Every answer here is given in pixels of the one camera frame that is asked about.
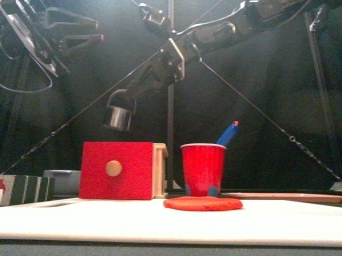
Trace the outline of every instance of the metal pole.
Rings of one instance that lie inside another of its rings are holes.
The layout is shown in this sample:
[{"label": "metal pole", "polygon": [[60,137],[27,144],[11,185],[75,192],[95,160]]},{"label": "metal pole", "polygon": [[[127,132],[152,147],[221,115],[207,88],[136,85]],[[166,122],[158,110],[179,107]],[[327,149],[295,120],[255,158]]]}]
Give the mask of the metal pole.
[{"label": "metal pole", "polygon": [[[168,0],[168,19],[171,21],[171,29],[174,29],[175,13],[174,13],[174,0]],[[167,97],[167,190],[174,188],[174,120],[175,120],[175,84],[168,86]]]}]

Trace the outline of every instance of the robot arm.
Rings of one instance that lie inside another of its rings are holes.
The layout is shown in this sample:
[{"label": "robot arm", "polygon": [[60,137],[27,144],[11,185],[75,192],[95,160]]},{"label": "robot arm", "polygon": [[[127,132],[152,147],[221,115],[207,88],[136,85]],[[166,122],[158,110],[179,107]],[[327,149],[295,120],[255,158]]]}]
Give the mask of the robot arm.
[{"label": "robot arm", "polygon": [[91,34],[98,21],[47,7],[40,0],[0,0],[2,15],[0,39],[7,37],[3,27],[10,26],[39,66],[56,77],[70,72],[71,55],[103,40],[103,35]]},{"label": "robot arm", "polygon": [[120,106],[108,102],[106,126],[122,131],[130,130],[135,101],[146,93],[185,79],[186,64],[221,48],[230,47],[261,32],[281,26],[305,11],[327,4],[335,8],[341,0],[246,0],[226,17],[195,24],[183,32],[173,31],[163,12],[139,5],[147,29],[168,38],[158,54],[142,65],[127,89],[114,92],[110,101],[120,98]]}]

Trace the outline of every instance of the red coaster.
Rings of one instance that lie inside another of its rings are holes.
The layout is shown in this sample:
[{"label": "red coaster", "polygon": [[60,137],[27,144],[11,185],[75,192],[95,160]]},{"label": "red coaster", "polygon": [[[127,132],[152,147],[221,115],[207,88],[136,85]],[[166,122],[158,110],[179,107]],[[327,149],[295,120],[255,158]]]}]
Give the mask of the red coaster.
[{"label": "red coaster", "polygon": [[164,200],[164,207],[182,211],[229,211],[243,207],[239,199],[183,196]]}]

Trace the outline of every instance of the gray object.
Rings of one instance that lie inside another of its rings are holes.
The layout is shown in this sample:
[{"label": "gray object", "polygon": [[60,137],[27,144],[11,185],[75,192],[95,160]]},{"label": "gray object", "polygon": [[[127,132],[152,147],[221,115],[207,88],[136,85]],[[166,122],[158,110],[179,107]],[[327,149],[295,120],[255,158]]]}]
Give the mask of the gray object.
[{"label": "gray object", "polygon": [[80,171],[46,170],[43,177],[55,178],[55,198],[68,198],[79,196]]}]

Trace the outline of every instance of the wooden knob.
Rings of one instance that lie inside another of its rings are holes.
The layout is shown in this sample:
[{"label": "wooden knob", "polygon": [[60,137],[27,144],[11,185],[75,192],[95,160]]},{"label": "wooden knob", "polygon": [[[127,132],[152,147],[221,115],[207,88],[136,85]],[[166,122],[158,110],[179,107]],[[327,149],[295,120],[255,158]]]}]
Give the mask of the wooden knob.
[{"label": "wooden knob", "polygon": [[111,177],[118,176],[122,173],[123,166],[119,161],[112,160],[106,165],[106,172]]}]

